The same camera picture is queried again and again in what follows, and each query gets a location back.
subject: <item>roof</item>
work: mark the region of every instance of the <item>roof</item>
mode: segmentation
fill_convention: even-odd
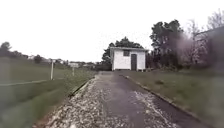
[[[204,33],[209,33],[209,32],[213,32],[213,31],[217,31],[217,30],[220,30],[220,29],[224,29],[224,26],[218,27],[218,28],[214,28],[214,29],[209,29],[207,31],[203,31],[203,32],[196,33],[196,36],[197,35],[200,35],[200,34],[204,34]]]
[[[128,47],[110,47],[111,50],[132,50],[132,51],[149,51],[148,49],[144,48],[128,48]]]

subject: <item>grass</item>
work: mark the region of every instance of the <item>grass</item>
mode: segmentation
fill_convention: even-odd
[[[0,84],[21,83],[50,79],[50,64],[35,64],[31,60],[0,57]],[[54,69],[54,78],[71,74],[68,69]]]
[[[47,78],[46,65],[36,65],[27,60],[0,58],[1,83],[27,82]],[[52,106],[64,99],[71,90],[76,90],[94,76],[95,72],[75,70],[71,76],[69,70],[56,69],[54,79],[39,83],[14,84],[0,86],[0,128],[29,128],[43,117]]]
[[[224,76],[211,71],[122,72],[205,122],[224,127]]]

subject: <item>road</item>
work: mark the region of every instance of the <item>road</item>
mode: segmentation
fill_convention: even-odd
[[[57,108],[45,128],[206,128],[113,72],[100,72]]]

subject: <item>bush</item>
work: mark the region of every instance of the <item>bush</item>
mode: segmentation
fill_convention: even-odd
[[[34,57],[34,62],[39,64],[42,61],[42,57],[40,55],[37,55]]]

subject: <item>road edge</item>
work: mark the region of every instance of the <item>road edge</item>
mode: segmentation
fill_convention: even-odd
[[[83,87],[85,87],[85,85],[87,85],[87,83],[89,83],[91,80],[93,80],[95,78],[95,75],[93,77],[90,77],[88,80],[84,81],[82,84],[80,84],[80,86],[77,88],[77,89],[72,89],[71,92],[69,92],[68,94],[66,94],[64,100],[62,100],[61,102],[59,102],[58,104],[52,106],[52,110],[50,110],[49,112],[46,113],[46,115],[38,120],[37,122],[35,122],[33,125],[32,125],[32,128],[44,128],[42,125],[42,120],[45,120],[45,119],[49,119],[49,117],[51,117],[51,115],[54,113],[54,111],[56,109],[58,109],[58,107],[60,107],[61,105],[63,105],[66,101],[68,101],[71,97],[75,96],[76,93],[82,89]]]
[[[156,97],[158,97],[158,98],[160,98],[161,100],[167,102],[168,104],[170,104],[171,106],[173,106],[173,107],[176,108],[177,110],[179,110],[179,111],[181,111],[181,112],[187,114],[188,116],[194,118],[197,122],[199,122],[199,123],[201,123],[201,124],[207,126],[208,128],[214,128],[211,124],[208,124],[208,123],[202,121],[196,114],[194,114],[194,113],[192,113],[192,112],[190,112],[190,111],[184,109],[184,108],[183,108],[182,106],[180,106],[180,105],[177,105],[177,104],[173,103],[173,100],[171,100],[171,99],[169,99],[169,98],[167,98],[167,97],[164,97],[164,96],[162,96],[161,94],[156,93],[155,91],[150,90],[149,88],[145,87],[145,86],[142,85],[140,82],[137,82],[137,81],[133,80],[133,79],[130,78],[129,76],[125,76],[125,75],[121,75],[121,74],[119,74],[119,76],[122,76],[122,77],[124,77],[125,79],[127,79],[127,80],[129,80],[129,81],[131,81],[131,82],[133,82],[133,83],[135,83],[135,84],[137,84],[137,85],[139,85],[139,86],[140,86],[141,88],[143,88],[144,90],[146,90],[146,91],[152,93],[152,94],[155,95]]]

